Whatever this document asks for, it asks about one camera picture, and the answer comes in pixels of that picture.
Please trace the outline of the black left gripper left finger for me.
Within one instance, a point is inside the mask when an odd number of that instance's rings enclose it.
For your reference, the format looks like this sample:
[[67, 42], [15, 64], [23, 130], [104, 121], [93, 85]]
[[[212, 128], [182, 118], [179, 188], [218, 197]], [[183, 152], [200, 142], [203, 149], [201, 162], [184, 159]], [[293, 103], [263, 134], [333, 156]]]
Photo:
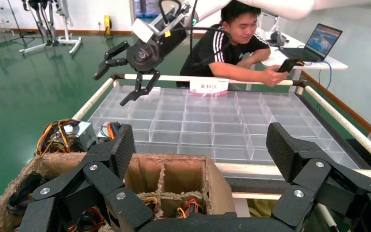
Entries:
[[153, 220], [143, 201], [123, 181], [135, 152], [132, 127], [94, 145], [80, 163], [36, 188], [20, 224], [22, 232], [66, 232], [93, 206], [116, 232], [137, 232]]

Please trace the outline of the man's right hand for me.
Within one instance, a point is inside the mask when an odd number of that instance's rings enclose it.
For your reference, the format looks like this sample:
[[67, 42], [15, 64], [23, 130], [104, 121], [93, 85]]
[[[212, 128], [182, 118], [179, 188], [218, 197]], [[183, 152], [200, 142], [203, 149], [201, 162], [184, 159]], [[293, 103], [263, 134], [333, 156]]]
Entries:
[[262, 71], [262, 83], [274, 87], [288, 77], [288, 72], [278, 72], [280, 65], [272, 65]]

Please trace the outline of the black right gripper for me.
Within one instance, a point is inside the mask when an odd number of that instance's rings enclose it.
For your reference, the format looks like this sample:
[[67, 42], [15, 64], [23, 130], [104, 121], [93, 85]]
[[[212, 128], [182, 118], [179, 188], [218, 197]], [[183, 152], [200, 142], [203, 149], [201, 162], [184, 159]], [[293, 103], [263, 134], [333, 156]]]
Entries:
[[[137, 71], [135, 88], [121, 102], [120, 106], [125, 106], [129, 101], [136, 101], [140, 96], [148, 95], [161, 74], [155, 68], [187, 37], [184, 30], [174, 31], [170, 36], [154, 37], [145, 43], [138, 40], [134, 45], [129, 46], [127, 41], [123, 41], [117, 46], [109, 49], [104, 54], [104, 59], [99, 63], [93, 79], [101, 79], [111, 67], [124, 66], [128, 63]], [[126, 59], [115, 56], [127, 49]], [[152, 74], [145, 88], [142, 88], [144, 74]]]

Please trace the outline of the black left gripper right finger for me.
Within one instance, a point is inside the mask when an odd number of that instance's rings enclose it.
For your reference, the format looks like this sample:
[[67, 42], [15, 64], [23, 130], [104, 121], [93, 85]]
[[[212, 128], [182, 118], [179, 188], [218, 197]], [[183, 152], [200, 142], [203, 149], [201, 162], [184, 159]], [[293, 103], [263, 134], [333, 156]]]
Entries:
[[316, 143], [292, 137], [277, 122], [268, 126], [266, 147], [289, 187], [272, 218], [292, 230], [321, 204], [340, 214], [353, 232], [371, 232], [371, 177], [335, 162]]

